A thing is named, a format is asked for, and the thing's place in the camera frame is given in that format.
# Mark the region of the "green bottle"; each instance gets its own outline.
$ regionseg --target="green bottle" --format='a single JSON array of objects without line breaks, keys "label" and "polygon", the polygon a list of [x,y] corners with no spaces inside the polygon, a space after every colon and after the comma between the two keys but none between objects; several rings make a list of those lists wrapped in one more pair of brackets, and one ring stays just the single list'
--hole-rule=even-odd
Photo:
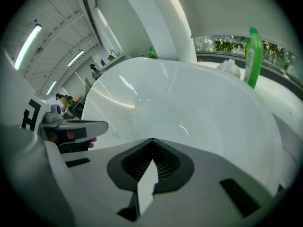
[{"label": "green bottle", "polygon": [[264,47],[260,35],[253,27],[250,27],[250,36],[251,40],[246,51],[246,66],[243,81],[254,89],[261,70]]},{"label": "green bottle", "polygon": [[156,53],[152,52],[152,47],[150,47],[149,51],[148,51],[148,56],[150,58],[153,58],[153,59],[158,59],[158,56]]}]

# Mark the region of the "finger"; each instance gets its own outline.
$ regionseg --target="finger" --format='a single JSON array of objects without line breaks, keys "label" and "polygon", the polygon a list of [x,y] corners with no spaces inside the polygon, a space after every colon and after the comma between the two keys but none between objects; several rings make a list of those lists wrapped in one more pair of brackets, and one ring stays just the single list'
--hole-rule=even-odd
[{"label": "finger", "polygon": [[73,131],[67,131],[66,135],[67,135],[67,138],[69,140],[72,140],[72,139],[76,138],[76,135],[75,135],[75,133]]}]

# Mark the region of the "ceiling light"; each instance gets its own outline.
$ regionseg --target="ceiling light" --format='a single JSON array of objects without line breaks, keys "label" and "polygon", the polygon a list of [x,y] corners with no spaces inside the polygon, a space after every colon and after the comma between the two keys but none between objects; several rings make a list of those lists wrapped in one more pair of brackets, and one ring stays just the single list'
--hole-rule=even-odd
[{"label": "ceiling light", "polygon": [[25,41],[25,43],[22,46],[22,49],[16,59],[15,62],[15,69],[18,70],[21,62],[25,56],[25,53],[27,52],[28,48],[30,47],[31,43],[33,42],[34,38],[36,37],[36,35],[40,32],[40,30],[42,29],[41,25],[36,25],[33,29],[33,31],[30,33],[30,35],[28,36],[27,40]]},{"label": "ceiling light", "polygon": [[84,53],[84,51],[81,51],[79,54],[77,54],[76,57],[74,59],[72,59],[71,62],[68,63],[67,66],[71,66],[83,53]]},{"label": "ceiling light", "polygon": [[56,85],[56,83],[57,83],[56,81],[53,82],[53,84],[51,85],[51,87],[48,89],[46,95],[49,95],[51,93],[51,91],[52,91],[53,87]]}]

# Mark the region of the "white corrugated ceiling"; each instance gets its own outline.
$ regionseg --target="white corrugated ceiling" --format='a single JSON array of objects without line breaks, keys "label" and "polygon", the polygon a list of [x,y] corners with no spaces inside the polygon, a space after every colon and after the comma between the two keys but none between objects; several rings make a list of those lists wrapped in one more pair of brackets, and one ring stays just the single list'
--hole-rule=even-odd
[{"label": "white corrugated ceiling", "polygon": [[[8,25],[3,43],[14,62],[34,26],[42,26],[18,70],[36,90],[36,96],[45,96],[51,75],[66,66],[62,63],[99,44],[81,7],[77,0],[27,0]],[[43,48],[41,53],[37,53],[39,47]]]}]

